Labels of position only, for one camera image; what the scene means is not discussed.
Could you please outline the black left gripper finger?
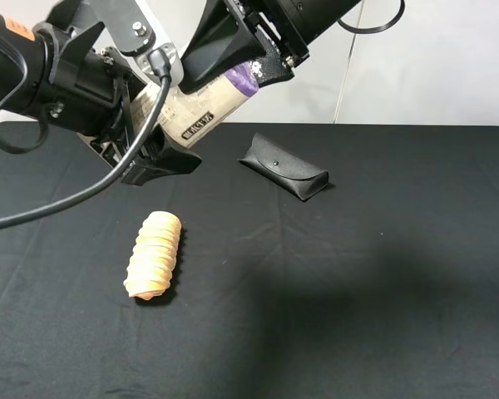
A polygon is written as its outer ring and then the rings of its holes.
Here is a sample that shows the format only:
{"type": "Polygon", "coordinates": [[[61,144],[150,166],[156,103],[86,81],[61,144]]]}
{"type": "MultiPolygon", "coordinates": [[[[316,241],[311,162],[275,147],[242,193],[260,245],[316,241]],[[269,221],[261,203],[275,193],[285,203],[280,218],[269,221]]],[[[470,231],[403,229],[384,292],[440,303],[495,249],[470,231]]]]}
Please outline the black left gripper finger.
{"type": "Polygon", "coordinates": [[[195,152],[178,144],[157,126],[122,175],[121,182],[143,186],[161,177],[188,175],[196,170],[201,162],[202,159],[195,152]]]}

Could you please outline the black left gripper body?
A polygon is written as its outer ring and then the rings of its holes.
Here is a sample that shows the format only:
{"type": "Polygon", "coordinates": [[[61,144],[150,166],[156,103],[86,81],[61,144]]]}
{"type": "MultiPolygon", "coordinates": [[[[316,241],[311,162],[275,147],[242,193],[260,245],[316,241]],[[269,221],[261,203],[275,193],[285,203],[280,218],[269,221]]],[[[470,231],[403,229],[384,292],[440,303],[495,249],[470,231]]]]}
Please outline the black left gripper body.
{"type": "Polygon", "coordinates": [[[76,132],[108,165],[115,166],[126,150],[122,89],[131,96],[145,86],[129,63],[111,47],[94,48],[103,22],[75,35],[40,22],[35,33],[42,41],[44,63],[32,100],[32,116],[76,132]]]}

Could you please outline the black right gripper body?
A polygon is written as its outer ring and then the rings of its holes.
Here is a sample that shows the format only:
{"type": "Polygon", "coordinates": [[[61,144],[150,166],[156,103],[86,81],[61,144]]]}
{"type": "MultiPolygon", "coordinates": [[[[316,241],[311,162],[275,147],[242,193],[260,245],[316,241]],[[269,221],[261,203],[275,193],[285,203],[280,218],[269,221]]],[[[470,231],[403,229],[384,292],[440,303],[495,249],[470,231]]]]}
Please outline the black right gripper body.
{"type": "Polygon", "coordinates": [[[299,65],[309,57],[309,1],[228,1],[226,10],[235,20],[234,41],[228,46],[232,64],[265,55],[258,30],[287,64],[299,65]]]}

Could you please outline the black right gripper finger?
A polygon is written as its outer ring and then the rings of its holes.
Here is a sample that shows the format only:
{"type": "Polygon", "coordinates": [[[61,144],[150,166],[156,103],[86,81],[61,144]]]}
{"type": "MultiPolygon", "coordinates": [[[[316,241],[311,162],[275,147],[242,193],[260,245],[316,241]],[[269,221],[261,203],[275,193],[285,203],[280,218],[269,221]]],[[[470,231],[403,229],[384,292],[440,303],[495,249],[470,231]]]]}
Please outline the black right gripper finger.
{"type": "MultiPolygon", "coordinates": [[[[230,62],[228,46],[234,41],[235,20],[226,10],[227,2],[208,0],[205,3],[195,34],[181,57],[184,78],[179,87],[185,94],[198,91],[229,69],[244,63],[230,62]]],[[[264,44],[263,57],[272,53],[279,56],[279,50],[263,31],[257,31],[257,38],[264,44]]]]}
{"type": "Polygon", "coordinates": [[[294,78],[293,70],[275,53],[250,61],[249,67],[259,88],[289,81],[294,78]]]}

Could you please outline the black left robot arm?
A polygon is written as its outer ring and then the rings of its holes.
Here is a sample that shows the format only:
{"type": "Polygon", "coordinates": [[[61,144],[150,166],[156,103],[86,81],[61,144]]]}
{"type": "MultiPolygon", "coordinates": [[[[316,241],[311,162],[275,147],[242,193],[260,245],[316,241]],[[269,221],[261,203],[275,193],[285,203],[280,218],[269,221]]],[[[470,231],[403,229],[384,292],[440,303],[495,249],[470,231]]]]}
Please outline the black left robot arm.
{"type": "Polygon", "coordinates": [[[27,154],[45,143],[50,126],[76,132],[110,167],[129,150],[143,119],[131,105],[146,83],[114,47],[95,41],[107,25],[74,27],[78,1],[60,1],[47,20],[26,28],[0,14],[0,111],[39,124],[30,146],[14,145],[0,131],[0,150],[27,154]]]}

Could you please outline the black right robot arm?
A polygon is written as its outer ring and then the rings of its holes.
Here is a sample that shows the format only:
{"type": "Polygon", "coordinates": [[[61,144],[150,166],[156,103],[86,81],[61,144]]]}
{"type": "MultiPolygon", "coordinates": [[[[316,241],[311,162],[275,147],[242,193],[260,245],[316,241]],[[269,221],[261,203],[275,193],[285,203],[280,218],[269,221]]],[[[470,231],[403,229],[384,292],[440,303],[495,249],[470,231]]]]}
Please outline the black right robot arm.
{"type": "Polygon", "coordinates": [[[309,58],[309,44],[356,1],[213,0],[205,3],[183,56],[180,89],[193,93],[230,68],[249,62],[259,87],[288,81],[309,58]]]}

